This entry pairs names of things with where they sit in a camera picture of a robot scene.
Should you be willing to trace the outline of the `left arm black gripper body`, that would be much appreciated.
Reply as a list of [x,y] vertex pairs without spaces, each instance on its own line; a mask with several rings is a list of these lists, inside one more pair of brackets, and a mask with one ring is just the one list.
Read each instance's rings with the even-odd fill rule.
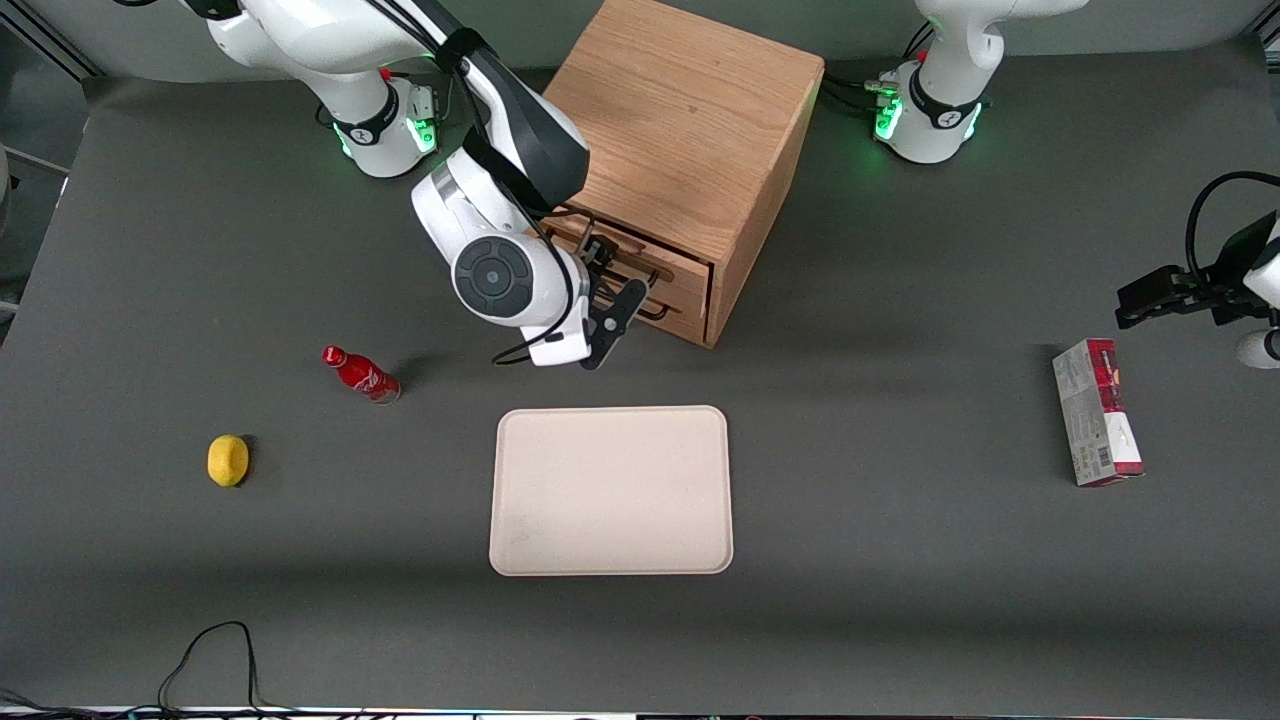
[[1198,270],[1201,293],[1215,325],[1243,319],[1272,319],[1276,305],[1245,286],[1245,275],[1263,259],[1275,259],[1276,217],[1263,215],[1228,238],[1215,263]]

